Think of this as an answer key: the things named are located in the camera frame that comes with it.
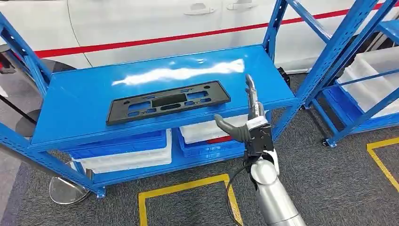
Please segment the white storage box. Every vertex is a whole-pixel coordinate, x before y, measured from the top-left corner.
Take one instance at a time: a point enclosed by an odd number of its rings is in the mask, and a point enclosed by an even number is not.
[[[399,47],[361,53],[356,55],[354,62],[345,69],[343,75],[337,79],[337,82],[343,83],[397,68],[399,68]],[[399,73],[344,85],[343,89],[366,112],[397,87],[399,87]],[[399,112],[399,99],[375,114],[373,118],[397,112]]]
[[[236,127],[243,126],[248,121],[248,114],[233,116],[224,120]],[[215,120],[181,126],[180,131],[186,144],[228,136],[216,125]]]
[[[166,130],[166,139],[165,148],[72,160],[80,162],[85,169],[92,169],[94,173],[170,164],[172,162],[171,129]]]

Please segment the storage crate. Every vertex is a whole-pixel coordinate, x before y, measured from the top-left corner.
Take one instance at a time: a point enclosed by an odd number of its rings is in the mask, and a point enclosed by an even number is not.
[[[184,142],[183,135],[178,129],[177,136],[179,139],[180,148],[183,151],[185,157],[193,157],[198,155],[209,155],[209,158],[213,158],[220,152],[244,152],[244,144],[239,143],[235,140],[230,140],[226,142],[209,144],[207,141],[200,141],[196,143],[186,144]]]
[[[93,142],[63,149],[74,159],[91,158],[105,155],[138,152],[166,146],[165,130],[136,134],[118,139]]]
[[[130,170],[142,167],[170,164],[172,162],[172,133],[166,132],[166,146],[164,148],[112,154],[85,159],[72,159],[82,164],[85,169],[92,169],[94,173],[107,173],[120,170]]]
[[[338,83],[352,81],[367,76],[399,68],[399,47],[381,49],[357,54]],[[399,87],[399,73],[373,78],[342,86],[357,102],[360,110],[366,112]],[[375,114],[372,118],[399,112],[399,99]]]
[[[233,116],[224,120],[233,126],[240,127],[248,121],[248,114]],[[228,136],[216,125],[215,120],[181,126],[180,131],[186,144]]]

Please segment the blue plastic crate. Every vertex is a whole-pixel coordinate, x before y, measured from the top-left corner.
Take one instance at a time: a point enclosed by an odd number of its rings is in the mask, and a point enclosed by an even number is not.
[[[210,158],[218,155],[220,152],[231,152],[238,153],[244,152],[245,147],[243,143],[239,143],[235,140],[208,144],[206,141],[196,142],[192,144],[186,144],[180,129],[178,129],[177,136],[179,138],[179,145],[183,151],[185,157],[193,157],[198,155],[208,154]]]
[[[166,147],[166,131],[143,133],[63,149],[74,159],[153,150]]]

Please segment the blue metal shelf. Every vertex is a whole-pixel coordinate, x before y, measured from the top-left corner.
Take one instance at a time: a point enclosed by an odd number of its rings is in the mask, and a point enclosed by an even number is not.
[[[357,103],[350,94],[343,91],[340,87],[326,89],[322,91],[322,94],[334,113],[346,127],[352,125],[356,119],[364,114],[363,111],[359,110]],[[351,134],[396,125],[399,125],[399,113],[370,118],[364,121],[359,127],[355,128]]]
[[[387,0],[382,8],[391,7],[392,1]],[[72,170],[46,151],[209,121],[217,113],[223,117],[245,114],[248,111],[244,91],[247,73],[254,79],[259,101],[265,109],[286,107],[272,128],[273,140],[276,140],[323,76],[329,73],[342,49],[376,3],[376,0],[356,0],[337,30],[330,35],[297,0],[276,0],[261,45],[55,74],[48,73],[32,49],[0,13],[0,36],[29,68],[28,73],[34,78],[44,99],[29,145],[23,137],[2,124],[0,142],[8,144],[14,140],[12,146],[16,152],[90,189],[98,197],[105,196],[104,185],[240,157],[242,151],[235,150],[185,158],[178,143],[174,142],[171,164],[97,174],[94,180],[90,180],[82,171]],[[288,5],[327,43],[295,95],[274,66],[276,36]],[[380,13],[378,16],[376,21],[385,15]],[[114,126],[105,124],[114,99],[214,80],[220,81],[231,96],[231,102]]]
[[[224,117],[246,114],[247,73],[258,86],[266,84],[258,89],[265,109],[297,101],[261,45],[55,73],[29,148],[62,149],[210,121],[216,113]],[[114,126],[105,124],[114,99],[214,80],[220,81],[231,102]]]
[[[382,129],[399,125],[399,113],[386,115],[378,118],[371,118],[387,105],[395,101],[399,97],[399,88],[396,88],[387,97],[369,109],[363,112],[357,102],[350,96],[349,93],[342,90],[343,84],[335,84],[329,86],[334,80],[335,75],[349,62],[354,54],[358,51],[364,41],[370,37],[375,31],[382,31],[394,42],[399,41],[399,21],[381,22],[389,11],[395,6],[397,0],[386,0],[375,15],[370,19],[370,22],[360,32],[360,34],[347,46],[340,54],[340,58],[331,65],[330,69],[326,72],[324,78],[317,84],[316,88],[305,99],[304,107],[308,108],[311,104],[320,113],[322,119],[330,127],[333,136],[323,141],[324,145],[335,147],[336,142],[348,134],[359,133],[374,129]],[[355,83],[366,79],[371,79],[379,76],[385,76],[390,73],[395,73],[397,70],[381,73],[378,75],[368,76],[362,79],[345,82],[344,84]],[[339,120],[343,123],[344,129],[338,131],[329,116],[324,112],[317,99],[319,96],[324,96],[327,103],[333,109],[334,113],[338,116]]]
[[[172,137],[173,137],[173,142],[172,142],[171,164],[95,174],[93,177],[94,183],[99,186],[113,185],[123,181],[150,177],[162,173],[173,172],[176,170],[183,170],[190,167],[210,164],[217,161],[224,161],[232,158],[239,158],[242,157],[244,154],[244,148],[242,148],[241,150],[235,149],[232,151],[223,151],[219,153],[211,153],[211,154],[198,155],[193,157],[184,157],[183,151],[179,146],[177,129],[172,130]]]
[[[377,30],[384,33],[395,43],[399,43],[399,20],[380,22]]]

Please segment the yellow floor marking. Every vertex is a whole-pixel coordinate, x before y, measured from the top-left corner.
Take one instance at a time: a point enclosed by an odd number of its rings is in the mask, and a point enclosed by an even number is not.
[[[375,154],[375,152],[373,150],[375,148],[384,147],[384,146],[393,145],[393,144],[399,144],[399,137],[367,144],[367,151],[370,154],[371,158],[373,158],[373,160],[380,167],[381,171],[385,174],[387,179],[392,183],[392,185],[399,192],[399,183],[395,180],[395,178],[392,176],[391,172],[389,172],[389,170],[385,167],[383,162],[380,160],[380,158],[378,158],[377,154]]]
[[[184,184],[179,184],[179,185],[174,185],[174,186],[169,186],[169,187],[164,187],[148,192],[141,192],[138,194],[138,207],[139,207],[139,216],[140,216],[140,226],[147,226],[147,209],[145,207],[145,199],[146,198],[152,198],[164,194],[170,194],[174,192],[180,192],[184,191],[187,189],[199,187],[199,186],[204,186],[204,185],[209,185],[217,182],[224,182],[225,186],[227,187],[227,183],[229,182],[229,175],[228,174],[221,174],[218,176],[213,176],[209,178],[204,178],[200,180],[195,180],[192,182],[184,183]],[[238,222],[242,224],[242,218],[241,214],[239,212],[238,204],[236,197],[233,192],[232,186],[230,186],[229,189],[229,200],[230,200],[230,205],[231,209],[233,210],[234,217]]]

